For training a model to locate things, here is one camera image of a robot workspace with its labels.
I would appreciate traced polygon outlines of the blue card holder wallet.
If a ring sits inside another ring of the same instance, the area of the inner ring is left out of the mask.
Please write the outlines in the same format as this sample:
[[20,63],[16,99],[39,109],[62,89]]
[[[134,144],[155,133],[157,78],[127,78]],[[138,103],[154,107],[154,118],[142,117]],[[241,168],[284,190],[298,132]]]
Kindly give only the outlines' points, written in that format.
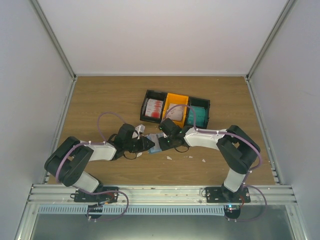
[[146,137],[154,143],[154,146],[148,150],[149,154],[156,154],[162,151],[159,138],[163,137],[163,133],[150,133]]

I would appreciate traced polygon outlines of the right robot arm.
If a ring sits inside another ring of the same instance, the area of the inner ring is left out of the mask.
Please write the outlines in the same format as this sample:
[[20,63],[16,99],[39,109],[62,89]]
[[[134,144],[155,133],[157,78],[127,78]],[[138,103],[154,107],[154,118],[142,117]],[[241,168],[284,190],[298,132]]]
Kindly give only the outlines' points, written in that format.
[[163,137],[158,140],[162,151],[179,147],[202,147],[221,153],[229,166],[221,186],[221,196],[228,203],[239,197],[249,173],[262,164],[260,147],[237,125],[222,130],[194,126],[181,128],[167,118],[158,128],[163,132]]

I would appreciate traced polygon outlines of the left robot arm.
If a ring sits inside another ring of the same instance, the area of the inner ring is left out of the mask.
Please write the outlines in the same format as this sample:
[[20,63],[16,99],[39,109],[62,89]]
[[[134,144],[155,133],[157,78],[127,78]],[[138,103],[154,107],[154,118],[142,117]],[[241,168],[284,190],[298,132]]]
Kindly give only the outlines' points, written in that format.
[[143,135],[141,127],[124,123],[118,133],[102,142],[85,142],[70,136],[46,160],[44,169],[59,183],[83,190],[90,201],[98,202],[103,197],[101,182],[85,172],[87,164],[100,160],[115,161],[125,153],[137,156],[153,148],[155,143]]

